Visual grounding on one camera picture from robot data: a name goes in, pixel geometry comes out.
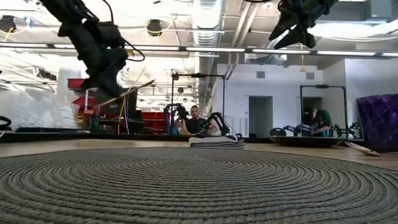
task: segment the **round rug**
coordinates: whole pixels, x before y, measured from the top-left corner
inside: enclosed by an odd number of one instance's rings
[[[272,152],[97,149],[0,159],[0,223],[398,223],[398,172]]]

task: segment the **ceiling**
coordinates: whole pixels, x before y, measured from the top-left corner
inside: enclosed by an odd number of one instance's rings
[[[110,20],[109,9],[101,0],[83,0],[83,2],[102,21]],[[121,0],[108,0],[108,2],[113,8],[114,20],[119,26],[122,36],[136,45],[192,46],[195,44],[195,33],[202,31],[197,27],[195,28],[194,17],[200,21],[209,17],[206,14],[198,15],[194,10],[195,3],[189,0],[128,0],[123,1],[123,3]],[[245,23],[238,36],[238,40],[242,36],[244,36],[244,39],[241,41],[241,46],[235,44],[235,47],[267,47],[269,44],[268,36],[279,18],[276,7],[278,1],[272,0],[271,2],[274,5],[268,9],[261,6],[256,10],[254,4],[250,6],[244,20]],[[398,6],[396,2],[391,0],[391,16],[387,19],[370,19],[368,16],[369,2],[338,2],[333,6],[329,15],[319,18],[317,25],[311,31],[317,36],[315,49],[398,51],[397,32],[395,30],[383,35],[360,38],[355,36],[355,38],[352,38],[359,31],[366,32],[373,26],[387,24],[388,21],[396,19],[395,11]],[[7,42],[70,44],[67,38],[57,36],[60,26],[59,21],[49,14],[46,8],[36,3],[37,0],[13,0],[0,3],[0,15],[15,16],[17,24],[15,34],[7,36],[6,33],[0,33],[0,39],[6,39]],[[221,17],[222,26],[216,30],[221,34],[219,46],[232,46],[244,6],[242,0],[224,0],[223,16]],[[249,18],[252,14],[254,19],[249,24],[250,29],[245,36],[244,27],[250,21]],[[26,28],[25,17],[32,20],[32,27]],[[152,37],[146,32],[146,25],[150,19],[161,20],[163,33],[160,37]],[[302,46],[295,44],[287,48],[301,49]],[[145,52],[145,54],[147,58],[144,62],[128,62],[118,76],[121,84],[144,83],[156,78],[157,88],[140,91],[141,96],[139,98],[142,99],[138,102],[140,107],[151,107],[154,103],[167,104],[168,95],[171,94],[170,75],[172,70],[178,73],[194,73],[199,58],[203,58],[203,55],[188,52]],[[40,51],[0,49],[0,70],[4,71],[0,78],[10,81],[42,81],[34,75],[34,67],[41,67],[58,75],[60,67],[76,64],[77,59],[75,57],[76,52],[73,49]],[[226,54],[213,55],[212,57],[215,59],[214,63],[226,63],[228,61]],[[329,61],[339,59],[341,58],[304,56],[302,60],[299,55],[288,55],[283,65],[301,65],[304,63],[305,65],[322,67]],[[201,84],[204,84],[206,88],[211,88],[211,80],[201,81]],[[192,86],[192,88],[185,88],[184,93],[180,95],[181,102],[186,106],[197,104],[199,98],[203,97],[203,93],[198,91],[199,81],[195,78],[182,77],[179,81],[176,81],[176,85]]]

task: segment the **folded towel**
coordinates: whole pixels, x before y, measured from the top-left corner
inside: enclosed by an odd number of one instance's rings
[[[234,140],[227,137],[190,138],[189,147],[201,149],[244,149],[244,140]]]

